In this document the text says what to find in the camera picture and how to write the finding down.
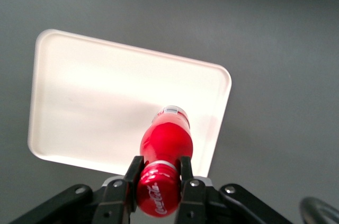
screw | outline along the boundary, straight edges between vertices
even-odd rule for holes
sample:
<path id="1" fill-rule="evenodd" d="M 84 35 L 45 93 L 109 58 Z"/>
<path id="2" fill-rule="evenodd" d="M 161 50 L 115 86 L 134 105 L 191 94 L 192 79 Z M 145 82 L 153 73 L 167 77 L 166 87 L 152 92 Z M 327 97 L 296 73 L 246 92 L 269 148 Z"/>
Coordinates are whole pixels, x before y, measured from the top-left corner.
<path id="1" fill-rule="evenodd" d="M 80 187 L 80 188 L 75 190 L 75 194 L 81 194 L 81 193 L 83 193 L 85 191 L 86 191 L 86 189 L 84 187 Z"/>
<path id="2" fill-rule="evenodd" d="M 122 180 L 117 180 L 113 183 L 113 187 L 119 187 L 122 184 Z"/>
<path id="3" fill-rule="evenodd" d="M 227 187 L 225 187 L 225 191 L 228 194 L 233 194 L 233 193 L 235 193 L 235 188 L 233 186 L 227 186 Z"/>
<path id="4" fill-rule="evenodd" d="M 198 180 L 192 180 L 192 181 L 190 181 L 190 185 L 192 186 L 192 187 L 196 187 L 196 186 L 199 186 L 199 181 Z"/>

white tray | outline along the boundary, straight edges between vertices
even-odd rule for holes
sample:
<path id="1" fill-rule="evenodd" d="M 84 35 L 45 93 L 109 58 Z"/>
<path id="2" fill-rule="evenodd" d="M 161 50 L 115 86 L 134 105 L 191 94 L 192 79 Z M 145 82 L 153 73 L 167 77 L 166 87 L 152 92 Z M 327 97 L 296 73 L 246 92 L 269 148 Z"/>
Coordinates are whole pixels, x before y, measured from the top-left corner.
<path id="1" fill-rule="evenodd" d="M 221 66 L 58 30 L 37 38 L 29 148 L 39 158 L 125 174 L 155 114 L 188 114 L 192 168 L 207 176 L 231 88 Z"/>

red plastic bottle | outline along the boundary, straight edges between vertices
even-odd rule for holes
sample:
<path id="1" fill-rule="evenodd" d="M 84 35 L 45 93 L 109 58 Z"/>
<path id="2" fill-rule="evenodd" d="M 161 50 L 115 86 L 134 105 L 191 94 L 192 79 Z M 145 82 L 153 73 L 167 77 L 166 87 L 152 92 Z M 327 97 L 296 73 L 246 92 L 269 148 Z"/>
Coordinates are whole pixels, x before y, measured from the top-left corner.
<path id="1" fill-rule="evenodd" d="M 145 168 L 137 187 L 140 209 L 153 217 L 173 213 L 180 201 L 180 158 L 192 157 L 193 143 L 186 113 L 163 108 L 153 119 L 140 145 Z"/>

bottle cap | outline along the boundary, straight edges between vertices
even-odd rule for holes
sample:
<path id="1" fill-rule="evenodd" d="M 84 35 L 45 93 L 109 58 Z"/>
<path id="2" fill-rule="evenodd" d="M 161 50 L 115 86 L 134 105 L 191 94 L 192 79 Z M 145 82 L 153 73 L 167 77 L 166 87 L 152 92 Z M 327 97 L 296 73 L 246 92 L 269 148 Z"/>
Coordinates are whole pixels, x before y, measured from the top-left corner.
<path id="1" fill-rule="evenodd" d="M 188 118 L 186 112 L 185 112 L 182 108 L 180 108 L 180 107 L 178 107 L 178 106 L 173 106 L 173 105 L 166 106 L 166 107 L 162 108 L 162 109 L 156 114 L 156 116 L 153 118 L 153 120 L 154 120 L 155 118 L 157 118 L 159 115 L 164 114 L 164 113 L 174 113 L 174 114 L 180 114 L 180 115 L 182 115 L 182 116 L 186 119 L 186 121 L 187 121 L 187 123 L 188 123 L 188 125 L 189 125 L 189 127 L 190 127 L 189 118 Z"/>

bottle label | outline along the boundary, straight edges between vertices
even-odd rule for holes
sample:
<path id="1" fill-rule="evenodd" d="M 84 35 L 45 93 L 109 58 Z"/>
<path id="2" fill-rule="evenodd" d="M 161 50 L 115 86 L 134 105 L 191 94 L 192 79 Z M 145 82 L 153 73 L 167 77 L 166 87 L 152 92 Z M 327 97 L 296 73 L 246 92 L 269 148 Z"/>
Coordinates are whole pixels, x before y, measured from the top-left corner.
<path id="1" fill-rule="evenodd" d="M 154 201 L 155 211 L 159 214 L 167 214 L 163 198 L 158 186 L 158 183 L 154 183 L 151 186 L 147 186 L 149 197 Z"/>

